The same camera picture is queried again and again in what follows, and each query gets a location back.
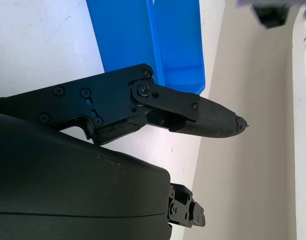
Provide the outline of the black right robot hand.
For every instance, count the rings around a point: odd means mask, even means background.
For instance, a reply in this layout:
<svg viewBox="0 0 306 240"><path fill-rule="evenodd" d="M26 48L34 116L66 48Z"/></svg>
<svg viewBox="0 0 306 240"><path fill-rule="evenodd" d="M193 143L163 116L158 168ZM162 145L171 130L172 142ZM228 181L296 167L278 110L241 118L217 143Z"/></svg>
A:
<svg viewBox="0 0 306 240"><path fill-rule="evenodd" d="M152 76L139 64L0 97L0 240L167 240L174 224L205 226L167 170L104 145L148 124L228 138L247 122Z"/></svg>

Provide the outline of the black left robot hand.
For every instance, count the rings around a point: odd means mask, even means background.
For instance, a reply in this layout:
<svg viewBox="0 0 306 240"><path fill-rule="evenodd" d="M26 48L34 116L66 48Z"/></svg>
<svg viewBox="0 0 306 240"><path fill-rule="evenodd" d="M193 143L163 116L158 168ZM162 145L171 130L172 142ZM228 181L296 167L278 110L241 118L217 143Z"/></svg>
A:
<svg viewBox="0 0 306 240"><path fill-rule="evenodd" d="M306 7L306 0L254 0L252 9L261 25L265 28L277 28L286 24L292 7Z"/></svg>

